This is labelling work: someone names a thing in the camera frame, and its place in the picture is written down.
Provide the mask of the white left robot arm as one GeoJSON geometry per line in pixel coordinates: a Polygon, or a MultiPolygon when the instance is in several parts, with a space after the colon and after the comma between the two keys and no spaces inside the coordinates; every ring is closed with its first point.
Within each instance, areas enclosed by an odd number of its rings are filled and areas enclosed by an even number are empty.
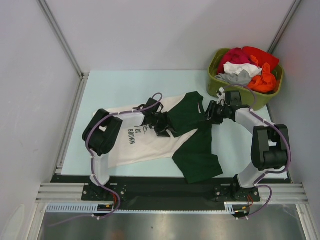
{"type": "Polygon", "coordinates": [[[173,156],[178,139],[169,130],[165,106],[151,97],[136,107],[96,111],[82,139],[91,157],[90,180],[98,199],[105,200],[110,194],[114,201],[120,199],[107,185],[110,168],[173,156]]]}

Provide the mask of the cream and green t-shirt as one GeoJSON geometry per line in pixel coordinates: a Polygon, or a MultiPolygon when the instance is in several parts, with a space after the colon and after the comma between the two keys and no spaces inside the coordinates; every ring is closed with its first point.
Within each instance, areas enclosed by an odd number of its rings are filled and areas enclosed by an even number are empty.
{"type": "Polygon", "coordinates": [[[217,155],[212,153],[212,124],[200,122],[205,114],[203,96],[197,91],[162,99],[164,112],[173,123],[178,139],[171,158],[187,183],[193,184],[222,175],[217,155]]]}

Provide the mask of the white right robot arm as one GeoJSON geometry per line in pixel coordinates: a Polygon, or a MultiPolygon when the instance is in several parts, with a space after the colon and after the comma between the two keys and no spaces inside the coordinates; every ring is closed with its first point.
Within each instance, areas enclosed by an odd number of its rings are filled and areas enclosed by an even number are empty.
{"type": "Polygon", "coordinates": [[[244,202],[258,194],[258,183],[267,175],[285,173],[291,163],[289,131],[284,124],[274,124],[260,117],[251,106],[242,103],[237,90],[217,91],[218,99],[212,100],[205,112],[208,122],[221,125],[225,119],[243,126],[252,135],[251,162],[232,179],[229,187],[218,186],[216,200],[244,202]]]}

